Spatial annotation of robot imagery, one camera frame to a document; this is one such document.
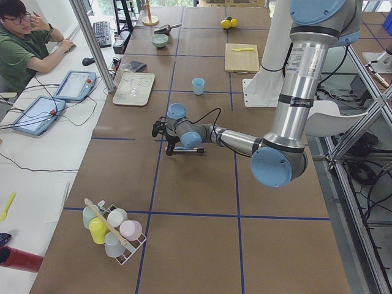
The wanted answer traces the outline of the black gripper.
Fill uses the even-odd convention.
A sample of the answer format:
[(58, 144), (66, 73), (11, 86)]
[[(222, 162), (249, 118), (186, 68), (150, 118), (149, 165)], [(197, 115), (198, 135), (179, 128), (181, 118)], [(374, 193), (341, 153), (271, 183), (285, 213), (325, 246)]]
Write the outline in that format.
[(174, 152), (176, 148), (176, 144), (180, 142), (179, 137), (174, 137), (169, 134), (165, 136), (166, 141), (168, 142), (167, 147), (165, 148), (166, 155), (171, 156), (172, 152)]

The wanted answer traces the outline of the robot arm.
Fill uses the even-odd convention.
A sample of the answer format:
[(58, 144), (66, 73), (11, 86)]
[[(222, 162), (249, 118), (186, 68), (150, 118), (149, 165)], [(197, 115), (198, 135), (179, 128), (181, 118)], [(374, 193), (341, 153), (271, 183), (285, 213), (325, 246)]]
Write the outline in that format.
[(177, 142), (187, 150), (213, 142), (249, 156), (254, 177), (265, 186), (282, 187), (299, 177), (307, 167), (301, 138), (326, 54), (358, 39), (361, 6), (361, 1), (291, 1), (293, 46), (271, 131), (257, 138), (217, 124), (197, 124), (187, 119), (184, 105), (174, 103), (166, 121), (157, 123), (168, 142), (167, 155)]

